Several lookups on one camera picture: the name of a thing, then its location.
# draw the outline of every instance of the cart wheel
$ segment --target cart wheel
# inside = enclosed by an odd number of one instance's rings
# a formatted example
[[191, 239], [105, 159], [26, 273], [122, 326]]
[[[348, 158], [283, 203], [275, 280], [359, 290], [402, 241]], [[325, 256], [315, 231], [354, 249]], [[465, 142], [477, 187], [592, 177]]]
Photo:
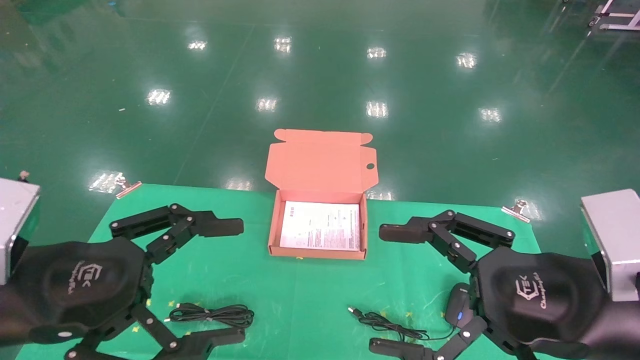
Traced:
[[592, 28], [595, 24], [598, 24], [598, 21], [600, 21], [599, 16], [592, 17], [591, 21], [589, 21], [589, 27]]

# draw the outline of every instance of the open box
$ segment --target open box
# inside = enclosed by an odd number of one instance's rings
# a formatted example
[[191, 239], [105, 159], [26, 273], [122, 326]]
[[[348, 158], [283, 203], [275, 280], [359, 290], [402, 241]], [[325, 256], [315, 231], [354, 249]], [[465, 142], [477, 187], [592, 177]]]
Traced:
[[[369, 143], [373, 135], [295, 129], [277, 129], [274, 135], [283, 142], [271, 144], [264, 176], [278, 187], [269, 232], [269, 253], [364, 260], [367, 255], [367, 198], [364, 192], [378, 183], [378, 166], [376, 149], [362, 145]], [[281, 247], [287, 201], [358, 204], [358, 250]]]

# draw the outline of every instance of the green mat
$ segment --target green mat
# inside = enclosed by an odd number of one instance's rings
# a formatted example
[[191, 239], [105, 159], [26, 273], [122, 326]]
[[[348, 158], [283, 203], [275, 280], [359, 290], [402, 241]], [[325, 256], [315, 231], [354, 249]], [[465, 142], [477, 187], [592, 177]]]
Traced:
[[[149, 308], [165, 318], [179, 302], [221, 307], [242, 303], [255, 311], [244, 343], [214, 349], [211, 359], [391, 359], [369, 352], [369, 338], [396, 340], [395, 333], [375, 332], [347, 311], [377, 311], [389, 320], [445, 336], [443, 317], [454, 284], [467, 281], [429, 245], [385, 243], [378, 238], [382, 223], [403, 224], [411, 216], [430, 217], [453, 209], [507, 227], [516, 233], [513, 248], [540, 252], [531, 226], [499, 208], [370, 200], [369, 252], [365, 261], [272, 257], [267, 238], [273, 193], [240, 192], [144, 184], [114, 201], [90, 242], [110, 239], [108, 224], [142, 211], [182, 204], [191, 210], [211, 209], [218, 217], [240, 217], [244, 234], [229, 238], [195, 238], [154, 269]], [[136, 240], [144, 247], [157, 235]], [[464, 241], [479, 255], [487, 249]], [[215, 323], [167, 323], [178, 336], [218, 328]], [[18, 360], [63, 359], [77, 343], [25, 346]], [[444, 341], [427, 344], [438, 349]], [[148, 360], [159, 345], [135, 324], [99, 350], [132, 360]], [[458, 359], [514, 359], [482, 336]]]

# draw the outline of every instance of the black mouse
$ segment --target black mouse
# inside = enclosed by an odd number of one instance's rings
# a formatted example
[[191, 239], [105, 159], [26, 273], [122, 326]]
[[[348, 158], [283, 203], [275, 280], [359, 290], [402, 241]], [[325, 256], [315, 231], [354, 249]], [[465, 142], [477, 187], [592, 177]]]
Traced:
[[463, 327], [474, 316], [473, 310], [469, 309], [469, 285], [459, 282], [453, 286], [449, 295], [449, 303], [444, 313], [444, 320], [454, 327]]

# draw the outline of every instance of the box lid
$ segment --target box lid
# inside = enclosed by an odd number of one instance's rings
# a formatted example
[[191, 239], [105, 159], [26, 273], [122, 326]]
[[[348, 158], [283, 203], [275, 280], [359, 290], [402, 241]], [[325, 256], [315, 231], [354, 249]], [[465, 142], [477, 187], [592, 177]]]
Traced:
[[281, 190], [364, 193], [378, 183], [368, 133], [277, 129], [264, 177]]

